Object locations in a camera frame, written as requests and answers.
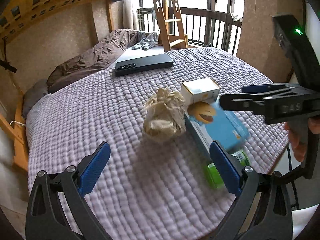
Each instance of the white cable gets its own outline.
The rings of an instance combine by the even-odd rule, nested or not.
[[[13,120],[13,121],[10,122],[10,126],[11,126],[11,124],[12,124],[13,122],[16,122],[17,124],[19,124],[19,125],[21,125],[21,126],[25,126],[24,123],[22,123],[22,122],[17,122],[17,121],[15,121],[15,120]]]

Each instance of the cartoon face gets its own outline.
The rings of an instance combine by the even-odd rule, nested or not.
[[[213,122],[216,110],[206,102],[196,102],[188,107],[188,114],[204,124]]]

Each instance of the blue box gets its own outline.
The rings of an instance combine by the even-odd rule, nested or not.
[[[249,137],[248,130],[233,111],[223,111],[219,99],[211,104],[200,101],[188,106],[185,122],[208,161],[211,160],[209,147],[213,140],[219,141],[232,154],[240,150]]]

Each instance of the window railing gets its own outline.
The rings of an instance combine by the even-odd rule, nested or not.
[[[236,54],[242,22],[233,21],[229,13],[186,7],[180,9],[189,44],[216,47]],[[159,31],[153,8],[139,8],[137,13],[140,30]],[[173,8],[169,7],[169,19],[173,18]],[[169,33],[178,35],[175,22],[169,23]]]

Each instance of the beige pouch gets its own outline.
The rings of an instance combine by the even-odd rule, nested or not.
[[[143,123],[143,131],[156,142],[165,142],[186,131],[184,122],[184,102],[179,91],[159,88],[145,104],[147,115]]]

